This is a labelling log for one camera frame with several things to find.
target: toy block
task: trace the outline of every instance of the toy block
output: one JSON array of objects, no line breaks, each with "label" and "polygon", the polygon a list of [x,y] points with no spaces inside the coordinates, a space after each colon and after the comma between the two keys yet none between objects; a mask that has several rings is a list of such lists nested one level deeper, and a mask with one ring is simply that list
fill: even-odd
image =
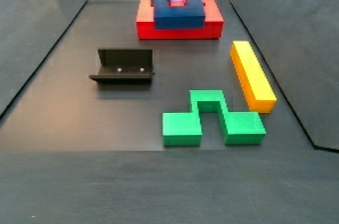
[{"label": "toy block", "polygon": [[259,113],[269,113],[276,102],[276,97],[249,42],[233,42],[231,58],[249,110]]},{"label": "toy block", "polygon": [[140,0],[136,14],[136,31],[139,39],[217,39],[223,33],[224,18],[215,0],[203,0],[205,23],[201,29],[156,30],[151,0]]},{"label": "toy block", "polygon": [[196,113],[164,113],[164,146],[199,146],[201,142],[201,124]]},{"label": "toy block", "polygon": [[256,112],[229,112],[227,114],[225,144],[260,144],[264,135],[264,126]]},{"label": "toy block", "polygon": [[156,30],[200,29],[204,27],[203,0],[185,0],[185,6],[171,7],[168,0],[153,0]]},{"label": "toy block", "polygon": [[164,146],[197,146],[201,142],[200,113],[216,112],[227,145],[259,144],[265,135],[256,112],[229,112],[221,90],[191,90],[191,113],[163,114]]}]

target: dark gray surface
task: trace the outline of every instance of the dark gray surface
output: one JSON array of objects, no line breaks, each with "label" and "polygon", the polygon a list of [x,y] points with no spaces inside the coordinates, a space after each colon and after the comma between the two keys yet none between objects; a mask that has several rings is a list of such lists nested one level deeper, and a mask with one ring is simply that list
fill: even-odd
[{"label": "dark gray surface", "polygon": [[232,0],[315,146],[339,150],[339,0]]},{"label": "dark gray surface", "polygon": [[[224,89],[231,110],[247,110],[228,51],[249,37],[219,4],[219,41],[140,42],[136,2],[86,4],[1,120],[2,223],[337,222],[339,156],[312,150],[273,81],[260,146],[225,147],[216,115],[204,114],[200,149],[220,151],[103,152],[161,150],[160,113],[188,110],[192,88]],[[96,88],[97,47],[156,51],[149,91]],[[85,150],[100,152],[54,152]]]},{"label": "dark gray surface", "polygon": [[[223,89],[229,109],[247,111],[229,49],[233,40],[249,36],[231,4],[219,5],[227,19],[219,40],[139,41],[133,23],[137,2],[90,1],[0,121],[0,150],[163,150],[161,114],[188,111],[192,89]],[[88,79],[100,68],[96,49],[101,47],[153,50],[155,75],[148,89],[97,86]],[[268,133],[261,147],[249,149],[268,150],[276,145],[311,148],[269,81],[279,100],[271,114],[263,116]],[[203,128],[200,149],[231,151],[223,144],[216,114],[203,115]]]},{"label": "dark gray surface", "polygon": [[0,116],[85,0],[0,0]]},{"label": "dark gray surface", "polygon": [[0,154],[6,224],[333,224],[339,156],[225,151]]}]

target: red block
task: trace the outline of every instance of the red block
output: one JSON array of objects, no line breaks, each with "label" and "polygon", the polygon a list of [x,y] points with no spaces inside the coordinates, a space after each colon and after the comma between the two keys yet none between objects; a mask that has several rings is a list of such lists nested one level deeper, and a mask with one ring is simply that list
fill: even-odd
[{"label": "red block", "polygon": [[203,0],[205,10],[205,26],[189,30],[155,30],[153,8],[151,0],[140,0],[136,15],[136,31],[139,39],[217,39],[221,36],[224,19],[215,0]]}]

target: wall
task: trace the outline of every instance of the wall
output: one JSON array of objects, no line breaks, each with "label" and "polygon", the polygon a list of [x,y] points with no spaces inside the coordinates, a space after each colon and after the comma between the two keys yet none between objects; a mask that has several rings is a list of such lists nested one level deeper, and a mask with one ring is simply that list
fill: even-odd
[{"label": "wall", "polygon": [[0,116],[85,0],[0,0]]},{"label": "wall", "polygon": [[315,146],[339,150],[339,0],[231,0]]}]

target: green l-shaped block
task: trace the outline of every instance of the green l-shaped block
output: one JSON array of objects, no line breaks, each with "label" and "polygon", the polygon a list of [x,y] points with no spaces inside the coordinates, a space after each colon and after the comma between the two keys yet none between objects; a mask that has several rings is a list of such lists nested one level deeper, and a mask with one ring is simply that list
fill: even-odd
[{"label": "green l-shaped block", "polygon": [[265,135],[256,112],[229,112],[221,90],[191,90],[191,112],[163,114],[164,146],[199,146],[200,112],[216,112],[225,144],[259,144]]}]

